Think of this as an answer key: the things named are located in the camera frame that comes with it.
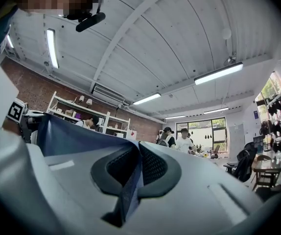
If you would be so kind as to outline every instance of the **white t-shirt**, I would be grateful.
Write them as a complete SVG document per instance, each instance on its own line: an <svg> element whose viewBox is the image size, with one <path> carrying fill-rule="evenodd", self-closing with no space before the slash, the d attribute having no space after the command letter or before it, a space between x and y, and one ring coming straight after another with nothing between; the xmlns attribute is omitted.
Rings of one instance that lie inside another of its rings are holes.
<svg viewBox="0 0 281 235"><path fill-rule="evenodd" d="M86 125L86 121L85 120L81 120L81 121L77 122L75 125L84 127L86 129L90 129L90 127L88 125Z"/></svg>
<svg viewBox="0 0 281 235"><path fill-rule="evenodd" d="M188 153L189 147L193 147L193 143L189 138L183 139L182 137L179 137L176 140L175 149L184 153Z"/></svg>

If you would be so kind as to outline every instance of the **brick wall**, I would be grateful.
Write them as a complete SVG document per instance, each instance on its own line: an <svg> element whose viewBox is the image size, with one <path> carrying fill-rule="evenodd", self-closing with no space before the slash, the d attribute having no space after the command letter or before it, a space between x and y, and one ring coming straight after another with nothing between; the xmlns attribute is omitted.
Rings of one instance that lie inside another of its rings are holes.
<svg viewBox="0 0 281 235"><path fill-rule="evenodd" d="M18 98L23 102L27 102L29 104L29 108L32 110L46 111L51 97L55 91L57 92L57 96L67 100L74 100L76 97L79 98L81 95L81 93L69 87L58 84L52 80L40 76L37 73L32 72L31 70L12 61L11 59L5 58L1 63L1 67L9 76L14 85L18 88ZM86 100L90 97L87 95L84 96L86 102ZM109 111L112 116L115 116L116 108L104 104L94 98L92 98L92 100L93 105L90 107L90 109L105 114ZM59 105L58 107L65 110L64 106ZM81 115L83 118L89 117L89 114L85 115L81 113ZM162 129L162 124L139 117L121 109L118 109L117 117L126 120L129 118L131 119L130 127L135 128L137 131L138 141L155 142L159 130ZM114 127L115 123L116 122L109 121L110 126Z"/></svg>

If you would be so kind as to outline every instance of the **ceiling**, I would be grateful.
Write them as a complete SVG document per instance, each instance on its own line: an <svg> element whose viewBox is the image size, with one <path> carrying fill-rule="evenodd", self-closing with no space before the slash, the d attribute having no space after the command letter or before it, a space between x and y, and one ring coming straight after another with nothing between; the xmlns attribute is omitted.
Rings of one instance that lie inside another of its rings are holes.
<svg viewBox="0 0 281 235"><path fill-rule="evenodd" d="M77 22L18 11L10 36L13 59L81 92L103 85L155 118L244 106L277 63L281 20L267 0L104 0L106 19L78 33ZM46 30L56 32L60 68L50 63ZM229 28L232 37L224 40ZM193 79L224 67L230 55L242 71L201 85Z"/></svg>

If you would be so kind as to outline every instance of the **ceiling light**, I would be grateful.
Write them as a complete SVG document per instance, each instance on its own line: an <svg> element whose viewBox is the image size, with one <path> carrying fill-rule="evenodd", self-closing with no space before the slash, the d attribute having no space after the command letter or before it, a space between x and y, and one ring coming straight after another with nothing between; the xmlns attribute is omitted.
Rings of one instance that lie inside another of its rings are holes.
<svg viewBox="0 0 281 235"><path fill-rule="evenodd" d="M213 111L208 111L208 112L204 112L204 114L209 114L209 113L213 113L213 112L221 112L221 111L226 111L228 110L229 108L226 107L226 108L222 108L222 109L218 109L218 110L213 110Z"/></svg>
<svg viewBox="0 0 281 235"><path fill-rule="evenodd" d="M133 104L134 105L139 105L139 104L142 104L144 102L148 102L148 101L153 100L153 99L158 98L158 97L161 97L161 95L159 93L156 93L156 94L154 94L152 96L146 97L146 98L144 98L144 99L142 99L140 101L137 101L137 102L135 102Z"/></svg>
<svg viewBox="0 0 281 235"><path fill-rule="evenodd" d="M176 116L176 117L166 117L165 119L173 119L173 118L185 118L185 115L182 115L182 116Z"/></svg>
<svg viewBox="0 0 281 235"><path fill-rule="evenodd" d="M7 35L7 39L8 39L8 43L10 44L10 47L14 48L13 43L12 43L11 38L10 38L9 35Z"/></svg>
<svg viewBox="0 0 281 235"><path fill-rule="evenodd" d="M49 48L49 54L51 58L52 66L59 68L57 55L56 55L56 45L55 45L55 31L53 29L47 30L47 42Z"/></svg>
<svg viewBox="0 0 281 235"><path fill-rule="evenodd" d="M195 78L194 81L195 81L196 85L199 85L199 84L211 81L213 79L231 74L233 72L240 71L241 69L243 69L243 63L242 62L227 66L225 68L222 68L222 69L219 69L219 70L216 70L216 71L213 71L213 72L211 72L207 75L200 76L198 78Z"/></svg>

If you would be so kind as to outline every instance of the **air conditioner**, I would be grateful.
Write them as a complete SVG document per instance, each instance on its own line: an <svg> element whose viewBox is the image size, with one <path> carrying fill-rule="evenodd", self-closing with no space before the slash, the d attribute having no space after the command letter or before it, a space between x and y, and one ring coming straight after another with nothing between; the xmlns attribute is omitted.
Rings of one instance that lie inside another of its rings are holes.
<svg viewBox="0 0 281 235"><path fill-rule="evenodd" d="M111 103L113 105L128 105L124 97L116 92L113 92L103 86L100 86L98 84L95 85L93 92L93 96L106 101L108 103Z"/></svg>

